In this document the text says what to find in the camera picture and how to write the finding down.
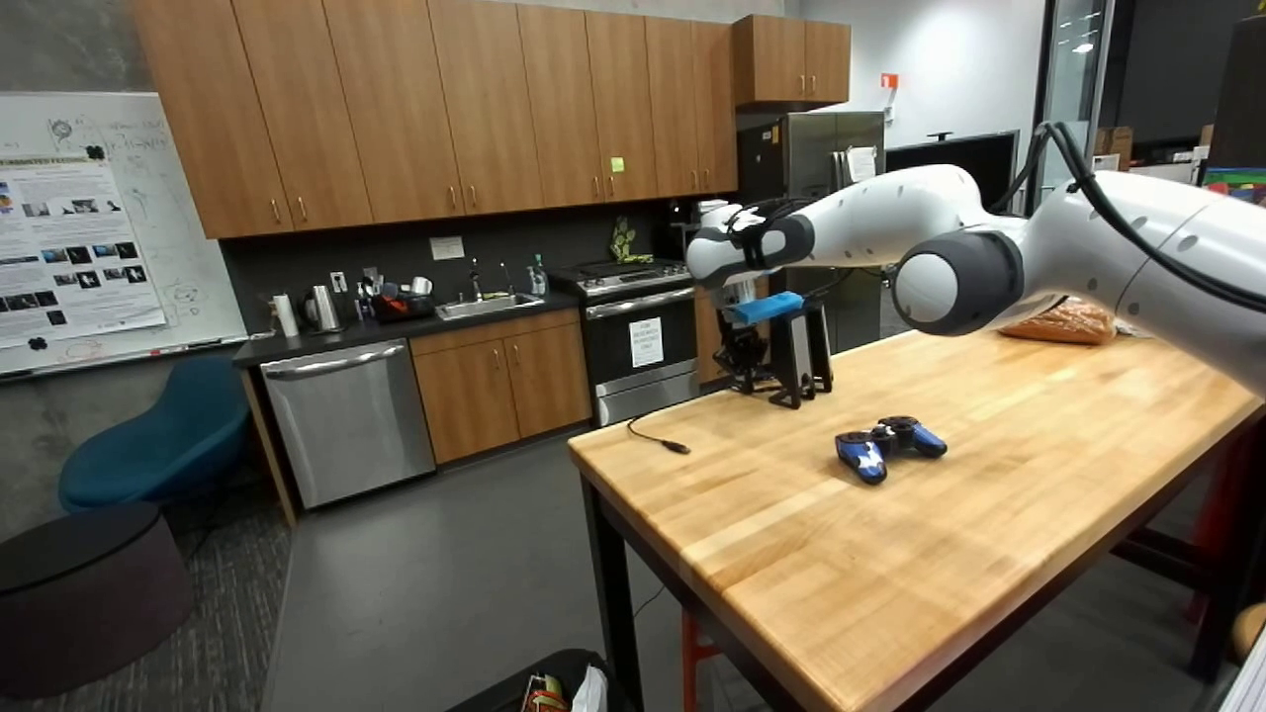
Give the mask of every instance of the blue chair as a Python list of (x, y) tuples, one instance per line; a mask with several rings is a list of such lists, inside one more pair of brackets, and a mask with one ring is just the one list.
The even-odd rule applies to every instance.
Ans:
[(73, 449), (61, 480), (64, 511), (194, 496), (243, 460), (247, 419), (231, 354), (180, 361), (151, 410)]

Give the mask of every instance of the oven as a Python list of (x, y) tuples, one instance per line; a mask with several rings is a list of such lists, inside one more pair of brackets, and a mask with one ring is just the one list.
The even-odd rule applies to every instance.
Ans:
[(686, 266), (582, 266), (554, 274), (582, 295), (597, 423), (697, 397), (697, 302)]

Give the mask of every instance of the wooden cabinet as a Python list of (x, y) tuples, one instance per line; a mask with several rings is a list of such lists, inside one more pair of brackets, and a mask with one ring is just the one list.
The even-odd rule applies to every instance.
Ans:
[(730, 26), (648, 18), (657, 186), (664, 194), (736, 190), (736, 114)]
[(849, 101), (851, 37), (842, 25), (750, 17), (731, 26), (736, 101)]
[(235, 0), (235, 9), (292, 227), (367, 227), (372, 208), (320, 0)]
[(648, 126), (644, 17), (587, 12), (593, 126), (610, 201), (664, 196)]
[(718, 353), (722, 353), (718, 295), (714, 287), (697, 287), (697, 378), (700, 383), (723, 378)]
[(292, 231), (231, 0), (130, 0), (212, 237)]
[(548, 207), (514, 4), (431, 0), (465, 212)]
[(490, 0), (130, 4), (212, 237), (736, 190), (722, 25)]
[(602, 201), (587, 12), (520, 4), (527, 114), (540, 143), (535, 183), (548, 207)]
[(591, 419), (578, 314), (412, 340), (434, 464)]
[(378, 220), (460, 212), (428, 0), (325, 0)]

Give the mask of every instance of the whiteboard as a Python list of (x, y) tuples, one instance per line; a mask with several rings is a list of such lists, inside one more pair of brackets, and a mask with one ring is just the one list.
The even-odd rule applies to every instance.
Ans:
[(43, 353), (0, 347), (0, 377), (247, 340), (223, 245), (202, 237), (154, 89), (3, 89), (0, 126), (0, 163), (78, 163), (93, 147), (103, 149), (165, 316), (154, 327), (49, 340)]

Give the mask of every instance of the faucet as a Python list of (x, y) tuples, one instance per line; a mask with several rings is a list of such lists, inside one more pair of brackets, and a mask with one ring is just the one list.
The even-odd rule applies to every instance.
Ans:
[(471, 302), (482, 302), (479, 258), (471, 258)]

